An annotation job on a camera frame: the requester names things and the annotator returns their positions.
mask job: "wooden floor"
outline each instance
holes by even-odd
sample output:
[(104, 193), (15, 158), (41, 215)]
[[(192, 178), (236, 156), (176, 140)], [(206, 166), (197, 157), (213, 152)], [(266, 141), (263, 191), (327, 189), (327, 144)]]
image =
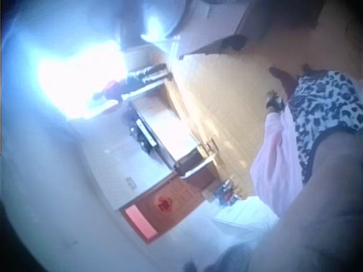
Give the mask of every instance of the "wooden floor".
[(261, 41), (238, 53), (168, 60), (175, 80), (167, 88), (176, 111), (201, 139), (213, 137), (225, 162), (222, 176), (233, 174), (247, 195), (254, 194), (249, 169), (263, 142), (265, 94), (282, 92), (268, 68), (298, 74), (309, 63), (360, 79), (361, 53), (345, 32), (350, 19), (335, 1), (327, 1), (315, 30), (275, 24)]

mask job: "woman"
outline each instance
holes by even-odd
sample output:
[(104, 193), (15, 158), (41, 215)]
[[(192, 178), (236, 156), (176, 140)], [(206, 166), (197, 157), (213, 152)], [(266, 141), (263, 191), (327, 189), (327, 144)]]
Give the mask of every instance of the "woman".
[(283, 109), (275, 92), (268, 94), (263, 146), (251, 167), (256, 194), (282, 216), (311, 176), (316, 148), (335, 131), (363, 131), (362, 89), (339, 71), (302, 66), (295, 80), (276, 68), (288, 104)]

